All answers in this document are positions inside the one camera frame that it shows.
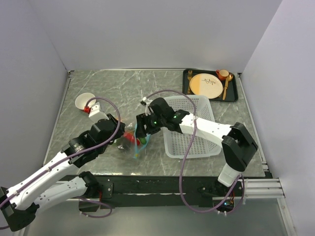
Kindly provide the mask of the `green chili pepper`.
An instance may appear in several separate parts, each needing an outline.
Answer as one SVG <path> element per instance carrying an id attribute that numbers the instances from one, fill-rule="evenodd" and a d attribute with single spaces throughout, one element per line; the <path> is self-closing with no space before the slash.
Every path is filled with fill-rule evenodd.
<path id="1" fill-rule="evenodd" d="M 146 139 L 145 138 L 137 138 L 137 145 L 139 146 L 139 145 L 144 145 L 144 144 L 146 144 L 147 143 L 147 141 L 146 141 Z"/>

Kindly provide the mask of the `red chili pepper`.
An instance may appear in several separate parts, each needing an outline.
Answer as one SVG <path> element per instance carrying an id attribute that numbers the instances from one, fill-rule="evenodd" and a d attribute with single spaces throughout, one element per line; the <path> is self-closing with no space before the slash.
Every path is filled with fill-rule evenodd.
<path id="1" fill-rule="evenodd" d="M 135 137 L 134 137 L 133 132 L 125 132 L 124 138 L 127 139 L 131 144 L 135 143 Z"/>

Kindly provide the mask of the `clear zip top bag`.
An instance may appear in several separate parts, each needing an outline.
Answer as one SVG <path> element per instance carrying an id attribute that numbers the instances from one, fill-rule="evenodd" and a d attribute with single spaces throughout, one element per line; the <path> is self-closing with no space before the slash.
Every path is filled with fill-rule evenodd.
<path id="1" fill-rule="evenodd" d="M 150 141 L 150 134 L 147 134 L 145 138 L 139 138 L 136 136 L 137 124 L 132 122 L 126 125 L 124 134 L 113 142 L 113 145 L 118 150 L 124 151 L 132 155 L 134 159 L 140 158 L 141 152 L 146 150 Z"/>

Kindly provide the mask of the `dark purple mangosteen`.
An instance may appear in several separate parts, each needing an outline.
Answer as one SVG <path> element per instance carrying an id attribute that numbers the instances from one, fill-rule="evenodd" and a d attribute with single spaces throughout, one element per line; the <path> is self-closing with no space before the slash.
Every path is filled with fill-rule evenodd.
<path id="1" fill-rule="evenodd" d="M 121 151 L 130 152 L 132 151 L 132 145 L 130 143 L 122 143 L 117 146 Z"/>

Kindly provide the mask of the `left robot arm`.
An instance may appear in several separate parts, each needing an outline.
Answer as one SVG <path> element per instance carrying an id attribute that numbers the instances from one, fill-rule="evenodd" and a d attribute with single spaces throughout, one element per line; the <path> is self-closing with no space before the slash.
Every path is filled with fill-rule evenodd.
<path id="1" fill-rule="evenodd" d="M 93 124 L 90 130 L 71 139 L 48 164 L 30 177 L 10 188 L 1 187 L 0 209 L 7 228 L 19 231 L 39 213 L 69 198 L 93 197 L 100 186 L 91 172 L 82 172 L 65 184 L 53 185 L 103 154 L 124 134 L 125 126 L 108 114 L 106 119 Z"/>

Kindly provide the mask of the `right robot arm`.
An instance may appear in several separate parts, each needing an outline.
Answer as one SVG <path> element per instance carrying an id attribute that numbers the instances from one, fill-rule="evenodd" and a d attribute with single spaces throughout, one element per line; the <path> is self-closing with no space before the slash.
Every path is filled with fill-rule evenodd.
<path id="1" fill-rule="evenodd" d="M 188 111 L 174 111 L 161 97 L 154 100 L 143 97 L 141 104 L 146 106 L 146 110 L 136 117 L 136 138 L 145 138 L 166 128 L 180 134 L 203 138 L 222 148 L 225 165 L 219 174 L 215 189 L 221 196 L 228 195 L 233 189 L 233 182 L 245 171 L 258 149 L 247 128 L 239 122 L 234 125 L 220 124 L 199 118 Z"/>

